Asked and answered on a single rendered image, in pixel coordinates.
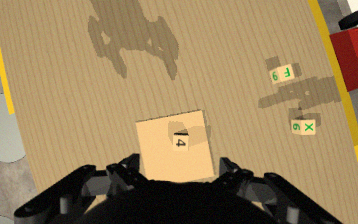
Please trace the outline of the tan square mat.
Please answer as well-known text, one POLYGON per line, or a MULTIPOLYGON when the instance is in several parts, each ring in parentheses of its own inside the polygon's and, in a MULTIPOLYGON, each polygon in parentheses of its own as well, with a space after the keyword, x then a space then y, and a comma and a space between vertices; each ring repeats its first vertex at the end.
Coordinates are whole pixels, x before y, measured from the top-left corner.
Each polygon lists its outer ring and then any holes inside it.
POLYGON ((185 182, 214 176, 202 111, 136 126, 147 179, 185 182), (174 133, 189 134, 189 151, 173 151, 174 133))

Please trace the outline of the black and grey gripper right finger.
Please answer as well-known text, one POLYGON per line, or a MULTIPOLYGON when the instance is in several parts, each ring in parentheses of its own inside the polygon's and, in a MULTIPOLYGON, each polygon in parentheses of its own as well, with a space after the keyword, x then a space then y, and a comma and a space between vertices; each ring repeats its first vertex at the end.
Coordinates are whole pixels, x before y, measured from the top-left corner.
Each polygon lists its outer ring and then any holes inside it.
POLYGON ((255 177, 252 171, 240 168, 227 157, 220 157, 219 177, 203 185, 262 203, 279 224, 343 224, 282 176, 266 172, 264 178, 255 177))

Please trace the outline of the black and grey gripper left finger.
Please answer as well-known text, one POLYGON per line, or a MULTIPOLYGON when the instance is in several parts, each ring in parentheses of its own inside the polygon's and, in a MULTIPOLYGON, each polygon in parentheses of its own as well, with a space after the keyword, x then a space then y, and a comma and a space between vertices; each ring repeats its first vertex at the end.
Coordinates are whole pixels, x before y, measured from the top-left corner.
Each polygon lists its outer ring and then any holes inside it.
POLYGON ((90 164, 81 166, 19 207, 14 212, 14 224, 73 224, 97 195, 106 195, 107 199, 135 187, 159 183, 148 180, 139 170, 138 153, 107 165, 106 170, 96 170, 90 164))

